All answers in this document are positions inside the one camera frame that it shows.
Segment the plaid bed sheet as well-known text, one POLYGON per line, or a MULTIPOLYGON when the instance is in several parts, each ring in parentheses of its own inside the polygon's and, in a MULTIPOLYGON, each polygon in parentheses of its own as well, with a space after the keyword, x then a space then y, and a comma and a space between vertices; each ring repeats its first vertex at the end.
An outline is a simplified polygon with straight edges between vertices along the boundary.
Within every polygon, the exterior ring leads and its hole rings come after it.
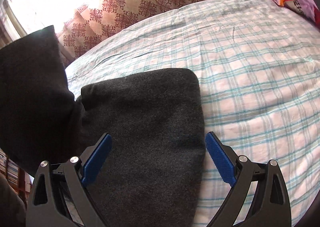
POLYGON ((272 0, 207 0, 140 21, 66 68, 69 89, 162 68, 197 76, 206 132, 278 162, 297 224, 319 192, 319 30, 272 0))

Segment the red printed pillow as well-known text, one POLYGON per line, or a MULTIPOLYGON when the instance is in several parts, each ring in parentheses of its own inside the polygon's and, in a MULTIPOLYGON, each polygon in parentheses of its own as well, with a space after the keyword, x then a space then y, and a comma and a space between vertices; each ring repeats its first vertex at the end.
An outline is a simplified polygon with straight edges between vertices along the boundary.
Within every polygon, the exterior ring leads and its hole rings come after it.
POLYGON ((285 7, 304 16, 319 28, 319 9, 314 0, 273 0, 279 7, 285 7))

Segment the wooden bookshelf with books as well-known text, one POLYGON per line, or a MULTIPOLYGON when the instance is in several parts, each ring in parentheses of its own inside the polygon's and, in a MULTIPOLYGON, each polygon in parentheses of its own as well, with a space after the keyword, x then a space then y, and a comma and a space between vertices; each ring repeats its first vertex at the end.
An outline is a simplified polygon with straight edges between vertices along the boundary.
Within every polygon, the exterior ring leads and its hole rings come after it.
POLYGON ((4 152, 0 152, 1 175, 8 181, 15 193, 24 203, 28 205, 28 198, 32 188, 32 180, 27 172, 22 170, 4 152))

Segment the dark grey pants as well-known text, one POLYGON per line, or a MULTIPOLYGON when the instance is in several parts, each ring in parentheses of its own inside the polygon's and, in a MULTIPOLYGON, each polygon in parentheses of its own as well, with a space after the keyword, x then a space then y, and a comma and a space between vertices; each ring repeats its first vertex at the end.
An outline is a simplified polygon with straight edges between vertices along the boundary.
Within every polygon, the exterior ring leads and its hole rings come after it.
POLYGON ((88 192, 109 226, 191 226, 205 155, 199 82, 184 68, 68 89, 54 28, 1 49, 1 149, 31 175, 103 133, 112 150, 88 192))

